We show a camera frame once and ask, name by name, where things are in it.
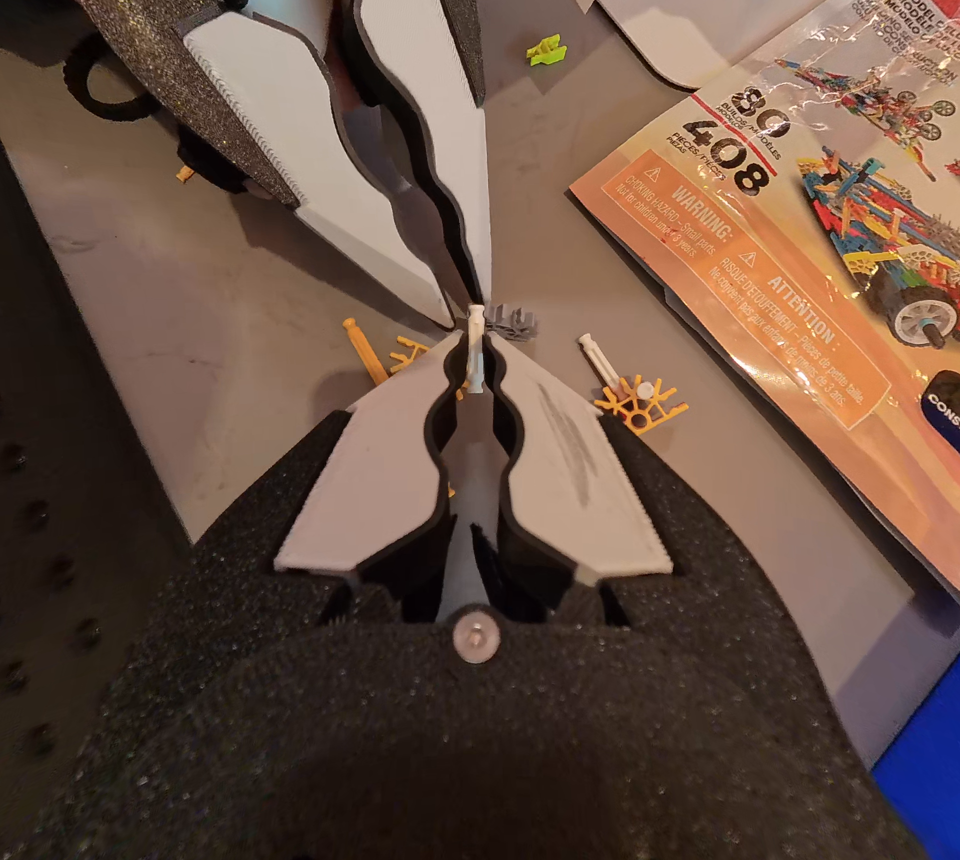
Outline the grey snowflake connector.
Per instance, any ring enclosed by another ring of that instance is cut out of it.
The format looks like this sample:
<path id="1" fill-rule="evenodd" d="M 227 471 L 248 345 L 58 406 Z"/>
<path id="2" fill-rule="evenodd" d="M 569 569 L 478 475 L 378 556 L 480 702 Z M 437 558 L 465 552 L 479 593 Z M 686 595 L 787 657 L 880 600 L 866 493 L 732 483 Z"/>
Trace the grey snowflake connector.
<path id="1" fill-rule="evenodd" d="M 511 342 L 529 342 L 539 335 L 536 315 L 522 307 L 489 304 L 485 309 L 486 331 Z"/>

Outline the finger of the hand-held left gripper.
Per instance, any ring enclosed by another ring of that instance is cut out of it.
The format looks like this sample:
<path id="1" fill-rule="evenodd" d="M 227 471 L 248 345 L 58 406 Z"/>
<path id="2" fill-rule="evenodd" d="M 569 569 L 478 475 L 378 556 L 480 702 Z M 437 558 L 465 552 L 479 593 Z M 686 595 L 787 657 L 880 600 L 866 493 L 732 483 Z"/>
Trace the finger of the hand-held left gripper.
<path id="1" fill-rule="evenodd" d="M 353 0 L 352 24 L 464 288 L 485 304 L 493 285 L 486 119 L 441 0 Z"/>
<path id="2" fill-rule="evenodd" d="M 292 27 L 236 12 L 195 26 L 183 43 L 294 194 L 298 219 L 408 307 L 451 329 L 436 275 L 403 241 L 390 194 L 346 137 L 313 44 Z"/>

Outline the black perforated panel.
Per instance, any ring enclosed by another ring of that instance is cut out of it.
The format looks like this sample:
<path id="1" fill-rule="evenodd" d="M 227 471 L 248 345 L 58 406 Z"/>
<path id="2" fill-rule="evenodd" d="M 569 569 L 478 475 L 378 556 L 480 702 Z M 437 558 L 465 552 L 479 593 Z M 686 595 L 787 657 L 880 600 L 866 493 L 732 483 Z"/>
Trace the black perforated panel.
<path id="1" fill-rule="evenodd" d="M 69 779 L 189 542 L 1 151 L 1 845 Z"/>

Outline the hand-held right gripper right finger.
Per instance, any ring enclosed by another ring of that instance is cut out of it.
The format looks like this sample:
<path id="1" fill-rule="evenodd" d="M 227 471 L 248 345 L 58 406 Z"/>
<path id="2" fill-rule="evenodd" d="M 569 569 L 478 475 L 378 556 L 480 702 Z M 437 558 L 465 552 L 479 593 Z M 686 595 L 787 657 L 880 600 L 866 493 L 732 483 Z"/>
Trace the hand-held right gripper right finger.
<path id="1" fill-rule="evenodd" d="M 507 453 L 497 546 L 525 589 L 668 575 L 673 562 L 600 410 L 498 336 L 486 337 L 494 433 Z"/>

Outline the orange toy set bag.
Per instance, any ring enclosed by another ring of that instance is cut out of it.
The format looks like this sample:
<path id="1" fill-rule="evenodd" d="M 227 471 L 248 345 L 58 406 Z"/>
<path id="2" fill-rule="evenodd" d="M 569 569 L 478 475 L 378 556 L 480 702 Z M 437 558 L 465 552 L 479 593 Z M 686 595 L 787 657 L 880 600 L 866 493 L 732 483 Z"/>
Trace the orange toy set bag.
<path id="1" fill-rule="evenodd" d="M 959 583 L 959 0 L 828 0 L 571 193 Z"/>

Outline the long yellow rod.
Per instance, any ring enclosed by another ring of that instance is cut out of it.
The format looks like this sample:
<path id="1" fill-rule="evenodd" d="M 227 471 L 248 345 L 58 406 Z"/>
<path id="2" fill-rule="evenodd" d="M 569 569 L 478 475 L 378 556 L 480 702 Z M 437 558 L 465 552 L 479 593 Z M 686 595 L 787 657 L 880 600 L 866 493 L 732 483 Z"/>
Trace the long yellow rod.
<path id="1" fill-rule="evenodd" d="M 390 376 L 383 364 L 379 361 L 376 352 L 373 350 L 364 332 L 358 326 L 355 318 L 346 318 L 342 322 L 342 328 L 355 353 L 366 369 L 366 373 L 368 373 L 374 384 L 380 386 L 387 382 Z"/>

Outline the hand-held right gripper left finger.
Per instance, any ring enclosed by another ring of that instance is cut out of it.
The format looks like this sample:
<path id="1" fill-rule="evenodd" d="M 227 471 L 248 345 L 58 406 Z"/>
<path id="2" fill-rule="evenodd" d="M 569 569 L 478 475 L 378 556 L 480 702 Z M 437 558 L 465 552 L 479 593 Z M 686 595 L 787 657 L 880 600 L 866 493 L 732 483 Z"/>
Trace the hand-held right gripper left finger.
<path id="1" fill-rule="evenodd" d="M 274 568 L 369 576 L 439 530 L 450 515 L 441 451 L 456 427 L 461 384 L 462 336 L 449 334 L 348 407 Z"/>

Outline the blue plastic bin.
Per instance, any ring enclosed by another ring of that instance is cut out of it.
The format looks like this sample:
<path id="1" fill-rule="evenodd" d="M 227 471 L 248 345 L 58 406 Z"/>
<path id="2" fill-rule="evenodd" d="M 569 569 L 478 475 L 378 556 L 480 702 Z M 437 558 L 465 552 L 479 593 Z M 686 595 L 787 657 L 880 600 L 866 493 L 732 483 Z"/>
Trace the blue plastic bin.
<path id="1" fill-rule="evenodd" d="M 930 858 L 959 857 L 959 663 L 942 676 L 872 770 Z"/>

